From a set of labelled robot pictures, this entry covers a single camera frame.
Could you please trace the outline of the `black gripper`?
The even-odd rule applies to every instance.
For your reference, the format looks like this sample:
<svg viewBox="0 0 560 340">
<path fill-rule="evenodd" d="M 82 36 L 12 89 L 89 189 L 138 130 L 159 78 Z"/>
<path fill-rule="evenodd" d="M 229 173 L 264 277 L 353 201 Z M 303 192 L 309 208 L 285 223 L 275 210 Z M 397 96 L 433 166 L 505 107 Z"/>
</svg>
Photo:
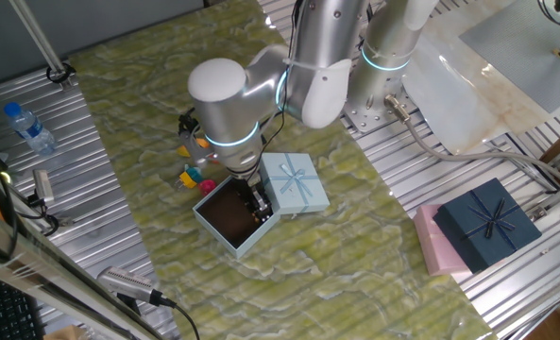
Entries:
<svg viewBox="0 0 560 340">
<path fill-rule="evenodd" d="M 231 177 L 230 181 L 253 218 L 266 222 L 273 214 L 273 210 L 269 199 L 263 192 L 260 176 L 253 175 L 251 178 Z"/>
</svg>

